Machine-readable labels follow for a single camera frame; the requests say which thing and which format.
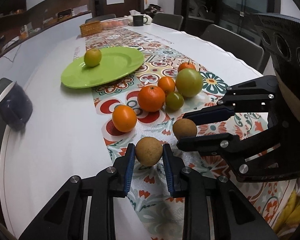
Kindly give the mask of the dark blue mug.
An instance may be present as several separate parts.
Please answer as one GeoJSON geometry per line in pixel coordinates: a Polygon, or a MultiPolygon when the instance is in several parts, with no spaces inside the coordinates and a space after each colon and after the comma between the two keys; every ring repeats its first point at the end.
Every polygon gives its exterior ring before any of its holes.
{"type": "Polygon", "coordinates": [[[11,129],[22,130],[32,112],[33,104],[17,82],[10,83],[0,94],[0,115],[11,129]]]}

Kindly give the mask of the white tissue cloth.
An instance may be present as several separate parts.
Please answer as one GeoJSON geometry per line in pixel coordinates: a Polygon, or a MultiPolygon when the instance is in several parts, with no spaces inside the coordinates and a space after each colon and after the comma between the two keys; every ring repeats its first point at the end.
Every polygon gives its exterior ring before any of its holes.
{"type": "Polygon", "coordinates": [[[129,13],[128,20],[131,26],[140,27],[152,23],[152,18],[146,14],[142,14],[136,10],[130,10],[129,13]]]}

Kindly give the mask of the small green tomato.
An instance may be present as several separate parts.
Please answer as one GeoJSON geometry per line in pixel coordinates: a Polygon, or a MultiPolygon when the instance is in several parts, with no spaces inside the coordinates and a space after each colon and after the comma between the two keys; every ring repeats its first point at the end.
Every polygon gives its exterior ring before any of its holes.
{"type": "Polygon", "coordinates": [[[171,92],[166,96],[165,103],[168,109],[177,111],[183,106],[184,98],[178,92],[171,92]]]}

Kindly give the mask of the end grey chair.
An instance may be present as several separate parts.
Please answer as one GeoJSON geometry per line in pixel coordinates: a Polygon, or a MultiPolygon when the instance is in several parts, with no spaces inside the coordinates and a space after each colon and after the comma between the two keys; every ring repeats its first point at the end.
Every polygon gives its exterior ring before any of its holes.
{"type": "Polygon", "coordinates": [[[115,14],[107,14],[107,15],[101,15],[101,16],[96,16],[90,19],[87,19],[85,23],[91,23],[91,22],[97,22],[97,21],[104,21],[104,20],[109,20],[109,19],[114,19],[116,18],[115,14]]]}

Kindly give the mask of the fruit basket bowl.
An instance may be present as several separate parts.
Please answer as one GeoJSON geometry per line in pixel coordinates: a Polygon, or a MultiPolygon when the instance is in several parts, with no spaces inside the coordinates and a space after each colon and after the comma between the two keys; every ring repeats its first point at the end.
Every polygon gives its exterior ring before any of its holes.
{"type": "Polygon", "coordinates": [[[128,17],[112,18],[100,22],[103,30],[123,28],[129,25],[128,17]]]}

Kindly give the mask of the orange with stem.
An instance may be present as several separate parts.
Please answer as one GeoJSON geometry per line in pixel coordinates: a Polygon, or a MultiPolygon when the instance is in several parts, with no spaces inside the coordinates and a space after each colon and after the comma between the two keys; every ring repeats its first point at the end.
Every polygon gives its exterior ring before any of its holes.
{"type": "Polygon", "coordinates": [[[179,65],[178,67],[178,72],[182,71],[183,69],[193,69],[193,70],[196,70],[196,67],[195,65],[190,62],[190,61],[187,61],[187,62],[183,62],[179,65]]]}

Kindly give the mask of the large orange mandarin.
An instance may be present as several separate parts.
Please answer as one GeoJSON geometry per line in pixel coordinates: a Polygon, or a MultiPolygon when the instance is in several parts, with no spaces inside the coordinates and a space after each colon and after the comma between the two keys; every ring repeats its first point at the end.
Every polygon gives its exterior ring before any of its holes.
{"type": "Polygon", "coordinates": [[[138,104],[147,112],[156,112],[165,104],[166,95],[158,86],[145,86],[138,93],[138,104]]]}

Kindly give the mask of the right near grey chair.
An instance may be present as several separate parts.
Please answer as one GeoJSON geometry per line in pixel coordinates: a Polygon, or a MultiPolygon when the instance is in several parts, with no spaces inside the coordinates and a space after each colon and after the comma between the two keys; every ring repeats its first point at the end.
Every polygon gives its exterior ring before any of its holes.
{"type": "Polygon", "coordinates": [[[254,42],[215,24],[209,25],[200,38],[232,53],[247,65],[259,70],[264,49],[254,42]]]}

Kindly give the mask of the right far grey chair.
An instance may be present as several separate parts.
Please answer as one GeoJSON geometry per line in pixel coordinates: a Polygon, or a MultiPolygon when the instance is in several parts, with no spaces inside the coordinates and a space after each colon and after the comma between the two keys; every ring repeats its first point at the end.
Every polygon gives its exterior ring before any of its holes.
{"type": "Polygon", "coordinates": [[[179,31],[183,23],[183,16],[174,14],[157,13],[152,23],[179,31]]]}

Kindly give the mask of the wicker basket box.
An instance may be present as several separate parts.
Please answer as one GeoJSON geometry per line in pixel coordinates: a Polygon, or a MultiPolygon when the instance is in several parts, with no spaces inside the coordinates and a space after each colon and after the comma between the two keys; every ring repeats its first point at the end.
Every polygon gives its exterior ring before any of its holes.
{"type": "Polygon", "coordinates": [[[80,27],[82,37],[100,33],[103,30],[100,21],[88,22],[80,25],[79,27],[80,27]]]}

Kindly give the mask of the brown longan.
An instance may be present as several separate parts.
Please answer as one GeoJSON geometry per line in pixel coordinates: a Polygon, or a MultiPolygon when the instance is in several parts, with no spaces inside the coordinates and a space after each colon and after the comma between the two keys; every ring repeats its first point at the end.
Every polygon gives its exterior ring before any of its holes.
{"type": "Polygon", "coordinates": [[[136,144],[135,155],[143,166],[153,166],[162,156],[162,144],[154,137],[144,137],[136,144]]]}
{"type": "Polygon", "coordinates": [[[185,137],[195,137],[197,135],[196,124],[189,119],[179,119],[173,124],[173,133],[179,140],[185,137]]]}

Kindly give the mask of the green plate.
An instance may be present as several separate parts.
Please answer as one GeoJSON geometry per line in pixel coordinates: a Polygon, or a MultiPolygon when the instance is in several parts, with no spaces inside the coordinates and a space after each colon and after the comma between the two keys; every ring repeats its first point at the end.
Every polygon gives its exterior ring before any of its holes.
{"type": "Polygon", "coordinates": [[[68,88],[91,88],[116,81],[135,72],[144,62],[141,51],[129,47],[101,49],[101,62],[87,67],[84,57],[70,63],[61,74],[61,83],[68,88]]]}

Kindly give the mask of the black mug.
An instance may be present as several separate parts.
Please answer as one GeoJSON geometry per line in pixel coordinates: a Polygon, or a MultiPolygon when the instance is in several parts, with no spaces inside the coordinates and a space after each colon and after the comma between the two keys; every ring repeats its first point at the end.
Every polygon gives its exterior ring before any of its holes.
{"type": "Polygon", "coordinates": [[[133,15],[133,25],[135,27],[143,26],[148,22],[148,18],[145,15],[133,15]]]}

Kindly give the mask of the yellow-green round fruit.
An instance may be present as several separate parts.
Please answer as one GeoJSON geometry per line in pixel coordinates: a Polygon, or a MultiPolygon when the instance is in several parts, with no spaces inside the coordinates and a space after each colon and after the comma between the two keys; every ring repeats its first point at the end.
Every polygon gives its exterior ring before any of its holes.
{"type": "Polygon", "coordinates": [[[89,49],[85,52],[84,62],[87,67],[96,67],[100,64],[102,53],[99,49],[89,49]]]}

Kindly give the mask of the large green fruit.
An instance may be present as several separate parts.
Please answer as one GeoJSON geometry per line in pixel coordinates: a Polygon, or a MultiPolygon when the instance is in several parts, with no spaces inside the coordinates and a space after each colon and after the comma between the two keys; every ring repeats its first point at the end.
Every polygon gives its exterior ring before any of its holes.
{"type": "Polygon", "coordinates": [[[178,73],[175,85],[183,97],[192,98],[202,90],[203,77],[198,71],[185,68],[178,73]]]}

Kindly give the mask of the small orange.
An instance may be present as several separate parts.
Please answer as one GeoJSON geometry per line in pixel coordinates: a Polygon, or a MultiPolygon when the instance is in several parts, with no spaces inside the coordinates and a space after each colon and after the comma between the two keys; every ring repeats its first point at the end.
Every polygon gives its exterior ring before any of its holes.
{"type": "Polygon", "coordinates": [[[157,86],[164,91],[165,95],[175,91],[175,81],[169,76],[162,77],[158,81],[157,86]]]}
{"type": "Polygon", "coordinates": [[[136,113],[129,106],[118,105],[113,111],[112,122],[118,131],[130,132],[137,123],[136,113]]]}

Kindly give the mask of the patterned table runner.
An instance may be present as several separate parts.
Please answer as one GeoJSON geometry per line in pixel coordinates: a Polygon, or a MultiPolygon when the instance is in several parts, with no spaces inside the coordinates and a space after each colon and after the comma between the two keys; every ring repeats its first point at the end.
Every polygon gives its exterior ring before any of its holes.
{"type": "MultiPolygon", "coordinates": [[[[231,133],[241,139],[267,128],[265,114],[238,113],[229,120],[195,126],[182,119],[186,112],[214,106],[229,85],[259,77],[242,60],[181,31],[151,25],[143,28],[106,30],[85,39],[87,49],[125,46],[141,51],[145,60],[133,74],[93,89],[102,135],[111,159],[124,155],[127,145],[154,137],[175,146],[179,135],[231,133]],[[177,109],[148,113],[138,104],[142,87],[174,80],[182,63],[192,63],[203,78],[202,91],[181,98],[177,109]]],[[[166,188],[163,163],[135,164],[128,197],[115,202],[118,239],[181,239],[184,198],[172,198],[166,188]]]]}

